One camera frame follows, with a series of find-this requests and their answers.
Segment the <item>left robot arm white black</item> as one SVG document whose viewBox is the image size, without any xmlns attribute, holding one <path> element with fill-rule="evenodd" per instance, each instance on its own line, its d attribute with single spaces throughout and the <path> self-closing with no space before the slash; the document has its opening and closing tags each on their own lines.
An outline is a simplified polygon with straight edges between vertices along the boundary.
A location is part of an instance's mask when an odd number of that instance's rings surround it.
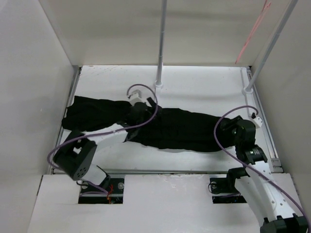
<svg viewBox="0 0 311 233">
<path fill-rule="evenodd" d="M 98 128 L 71 130 L 52 159 L 73 181 L 86 182 L 100 194 L 108 190 L 110 176 L 98 165 L 99 152 L 137 136 L 143 126 L 155 119 L 159 106 L 152 98 L 137 98 L 114 101 L 106 110 L 96 115 Z"/>
</svg>

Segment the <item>black trousers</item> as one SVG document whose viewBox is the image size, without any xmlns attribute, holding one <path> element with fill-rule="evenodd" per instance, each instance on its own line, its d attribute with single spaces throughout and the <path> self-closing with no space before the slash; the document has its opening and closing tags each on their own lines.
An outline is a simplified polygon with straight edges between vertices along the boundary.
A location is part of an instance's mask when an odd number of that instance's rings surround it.
<svg viewBox="0 0 311 233">
<path fill-rule="evenodd" d="M 96 115 L 106 113 L 106 107 L 112 102 L 114 100 L 75 96 L 62 119 L 62 127 L 66 130 L 94 130 L 100 125 Z M 229 133 L 214 132 L 218 120 L 218 116 L 159 107 L 155 119 L 143 126 L 137 136 L 129 141 L 161 150 L 216 152 L 222 147 L 233 146 Z"/>
</svg>

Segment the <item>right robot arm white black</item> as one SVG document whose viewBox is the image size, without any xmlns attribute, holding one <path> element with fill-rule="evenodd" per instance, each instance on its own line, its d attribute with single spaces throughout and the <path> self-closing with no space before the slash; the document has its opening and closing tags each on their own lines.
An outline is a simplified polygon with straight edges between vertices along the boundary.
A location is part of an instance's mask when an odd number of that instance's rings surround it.
<svg viewBox="0 0 311 233">
<path fill-rule="evenodd" d="M 311 225 L 305 214 L 299 216 L 289 205 L 296 201 L 275 182 L 267 157 L 256 145 L 256 126 L 237 116 L 229 121 L 219 119 L 214 132 L 229 132 L 234 138 L 233 158 L 242 167 L 228 171 L 226 188 L 239 191 L 259 223 L 261 233 L 309 233 Z"/>
</svg>

